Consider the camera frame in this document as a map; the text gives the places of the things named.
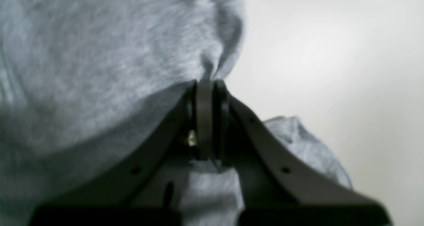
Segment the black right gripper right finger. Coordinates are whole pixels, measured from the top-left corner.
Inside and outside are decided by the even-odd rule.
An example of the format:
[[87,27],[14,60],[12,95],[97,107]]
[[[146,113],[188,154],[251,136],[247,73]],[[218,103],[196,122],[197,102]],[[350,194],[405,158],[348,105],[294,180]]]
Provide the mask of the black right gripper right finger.
[[244,210],[238,226],[383,226],[389,214],[307,166],[258,117],[212,83],[213,155],[235,167]]

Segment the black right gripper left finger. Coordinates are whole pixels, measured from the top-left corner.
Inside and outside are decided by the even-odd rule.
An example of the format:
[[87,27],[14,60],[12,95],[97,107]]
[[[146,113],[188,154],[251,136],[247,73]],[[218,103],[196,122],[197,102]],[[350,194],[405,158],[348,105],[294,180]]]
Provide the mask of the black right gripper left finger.
[[193,81],[153,134],[121,163],[39,206],[31,226],[180,226],[192,160],[212,159],[212,82]]

